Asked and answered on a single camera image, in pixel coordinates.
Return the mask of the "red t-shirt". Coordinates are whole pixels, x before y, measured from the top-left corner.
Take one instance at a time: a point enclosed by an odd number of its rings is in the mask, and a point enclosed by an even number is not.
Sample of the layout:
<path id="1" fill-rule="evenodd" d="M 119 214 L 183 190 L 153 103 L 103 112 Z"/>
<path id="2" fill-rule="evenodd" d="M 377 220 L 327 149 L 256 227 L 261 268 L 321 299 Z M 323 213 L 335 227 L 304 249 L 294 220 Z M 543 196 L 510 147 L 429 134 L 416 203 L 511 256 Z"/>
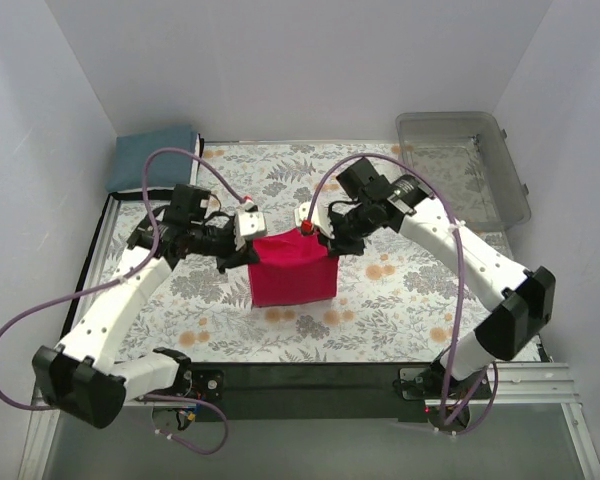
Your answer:
<path id="1" fill-rule="evenodd" d="M 337 257 L 330 257 L 316 235 L 292 229 L 253 241 L 259 261 L 248 266 L 254 307 L 290 306 L 337 295 Z"/>

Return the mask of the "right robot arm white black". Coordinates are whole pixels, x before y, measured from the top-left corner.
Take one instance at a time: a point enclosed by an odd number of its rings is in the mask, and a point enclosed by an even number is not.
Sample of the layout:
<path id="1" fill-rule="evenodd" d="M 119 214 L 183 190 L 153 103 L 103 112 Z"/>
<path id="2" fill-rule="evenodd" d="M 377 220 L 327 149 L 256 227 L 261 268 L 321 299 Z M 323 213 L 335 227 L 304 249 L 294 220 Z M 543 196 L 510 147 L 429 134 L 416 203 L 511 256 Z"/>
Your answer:
<path id="1" fill-rule="evenodd" d="M 458 279 L 452 340 L 424 371 L 423 387 L 455 397 L 469 378 L 494 360 L 513 359 L 551 320 L 556 278 L 501 255 L 457 219 L 429 181 L 407 168 L 389 181 L 372 165 L 374 153 L 338 161 L 329 174 L 348 196 L 344 214 L 319 210 L 312 201 L 308 221 L 332 257 L 360 256 L 365 239 L 389 228 L 446 266 Z"/>

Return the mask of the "aluminium frame rail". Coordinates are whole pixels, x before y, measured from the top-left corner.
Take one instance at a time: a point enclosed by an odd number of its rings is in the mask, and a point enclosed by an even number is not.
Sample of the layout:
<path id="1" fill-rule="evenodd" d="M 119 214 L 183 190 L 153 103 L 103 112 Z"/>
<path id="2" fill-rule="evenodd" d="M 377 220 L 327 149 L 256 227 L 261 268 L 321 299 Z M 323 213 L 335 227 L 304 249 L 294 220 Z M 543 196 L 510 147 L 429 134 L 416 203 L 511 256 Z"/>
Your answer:
<path id="1" fill-rule="evenodd" d="M 567 366 L 492 372 L 452 429 L 438 400 L 408 395 L 414 364 L 210 364 L 217 411 L 185 430 L 200 453 L 155 433 L 168 403 L 128 404 L 103 430 L 33 417 L 23 479 L 600 479 Z"/>

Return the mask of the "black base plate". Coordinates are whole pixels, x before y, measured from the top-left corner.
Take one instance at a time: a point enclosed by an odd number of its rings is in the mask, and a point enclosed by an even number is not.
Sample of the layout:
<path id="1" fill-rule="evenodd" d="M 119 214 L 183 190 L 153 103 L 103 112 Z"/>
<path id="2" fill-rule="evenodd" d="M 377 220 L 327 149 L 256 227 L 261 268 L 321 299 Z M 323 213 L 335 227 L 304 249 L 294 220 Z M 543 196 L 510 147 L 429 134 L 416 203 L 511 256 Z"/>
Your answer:
<path id="1" fill-rule="evenodd" d="M 444 373 L 437 364 L 197 363 L 191 398 L 230 420 L 396 419 L 423 422 L 437 403 Z"/>

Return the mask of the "floral patterned table mat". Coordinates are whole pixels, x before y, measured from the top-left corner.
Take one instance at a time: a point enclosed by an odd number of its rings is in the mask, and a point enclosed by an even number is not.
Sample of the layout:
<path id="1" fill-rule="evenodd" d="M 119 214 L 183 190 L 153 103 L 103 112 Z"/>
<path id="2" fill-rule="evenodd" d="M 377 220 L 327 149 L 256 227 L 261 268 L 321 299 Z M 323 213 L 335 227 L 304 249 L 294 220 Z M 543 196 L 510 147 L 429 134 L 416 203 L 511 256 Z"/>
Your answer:
<path id="1" fill-rule="evenodd" d="M 234 209 L 235 193 L 251 196 L 276 235 L 313 195 L 343 200 L 328 173 L 337 161 L 374 153 L 375 167 L 395 178 L 399 151 L 391 143 L 211 144 L 197 182 L 211 190 L 212 209 Z M 198 362 L 428 362 L 449 343 L 457 290 L 444 265 L 388 229 L 362 256 L 341 259 L 334 298 L 300 306 L 255 308 L 245 268 L 219 273 L 213 259 L 191 256 L 152 295 L 116 359 L 165 347 Z"/>

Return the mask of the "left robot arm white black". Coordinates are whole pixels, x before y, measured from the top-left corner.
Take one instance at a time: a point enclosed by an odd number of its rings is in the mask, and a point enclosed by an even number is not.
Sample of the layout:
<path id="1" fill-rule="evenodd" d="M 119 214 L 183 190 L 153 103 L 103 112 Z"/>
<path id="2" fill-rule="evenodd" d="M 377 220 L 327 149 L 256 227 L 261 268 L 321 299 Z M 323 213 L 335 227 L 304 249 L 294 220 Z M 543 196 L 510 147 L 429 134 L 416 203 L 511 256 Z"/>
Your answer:
<path id="1" fill-rule="evenodd" d="M 209 190 L 178 185 L 171 201 L 150 208 L 127 240 L 105 289 L 74 328 L 53 348 L 41 347 L 32 366 L 43 399 L 93 427 L 110 425 L 124 404 L 146 394 L 173 400 L 195 390 L 191 361 L 156 348 L 132 361 L 116 355 L 136 317 L 178 263 L 190 255 L 213 257 L 219 272 L 257 262 L 253 241 L 266 232 L 264 216 L 249 197 L 223 226 L 212 225 Z"/>

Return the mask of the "clear plastic bin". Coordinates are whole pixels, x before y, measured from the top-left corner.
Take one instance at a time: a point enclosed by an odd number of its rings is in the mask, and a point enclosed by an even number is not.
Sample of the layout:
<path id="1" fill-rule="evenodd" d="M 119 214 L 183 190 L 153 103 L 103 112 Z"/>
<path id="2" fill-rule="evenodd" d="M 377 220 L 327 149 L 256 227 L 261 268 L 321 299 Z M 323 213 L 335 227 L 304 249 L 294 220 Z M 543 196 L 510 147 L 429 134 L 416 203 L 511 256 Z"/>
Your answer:
<path id="1" fill-rule="evenodd" d="M 430 180 L 469 228 L 498 232 L 530 220 L 528 190 L 491 114 L 404 113 L 396 129 L 403 163 Z"/>

